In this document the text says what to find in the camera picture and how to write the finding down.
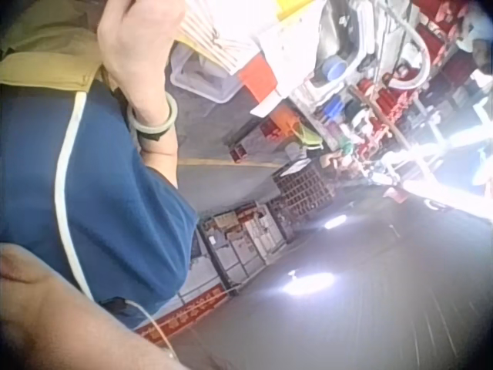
wrist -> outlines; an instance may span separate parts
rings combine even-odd
[[[145,84],[126,94],[136,118],[145,126],[160,126],[169,117],[169,105],[163,83]]]

white container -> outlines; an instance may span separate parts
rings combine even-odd
[[[170,80],[174,86],[203,96],[215,103],[225,103],[240,91],[243,84],[228,72],[184,44],[173,50]]]

yellow floor line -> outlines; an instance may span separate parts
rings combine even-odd
[[[232,160],[206,160],[201,158],[180,158],[178,166],[232,166],[232,167],[264,167],[281,168],[282,165],[276,163],[261,162],[240,162],[234,163]]]

white stripe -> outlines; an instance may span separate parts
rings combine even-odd
[[[91,290],[84,276],[84,271],[77,257],[77,252],[72,242],[70,235],[69,219],[67,218],[67,206],[65,203],[65,182],[67,177],[67,169],[69,168],[70,155],[74,147],[75,138],[79,131],[84,105],[86,104],[87,94],[85,92],[77,92],[75,95],[74,109],[70,117],[69,126],[65,133],[62,150],[60,151],[59,161],[56,164],[55,175],[55,212],[56,220],[59,225],[60,238],[62,239],[63,249],[69,260],[69,265],[74,275],[75,280],[79,284],[82,292],[91,300]]]

red banner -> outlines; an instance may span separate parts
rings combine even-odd
[[[226,298],[227,294],[223,286],[218,284],[181,308],[158,318],[156,323],[164,335],[169,337],[209,314],[214,308],[226,300]],[[163,344],[163,339],[151,323],[142,326],[136,332],[156,345]]]

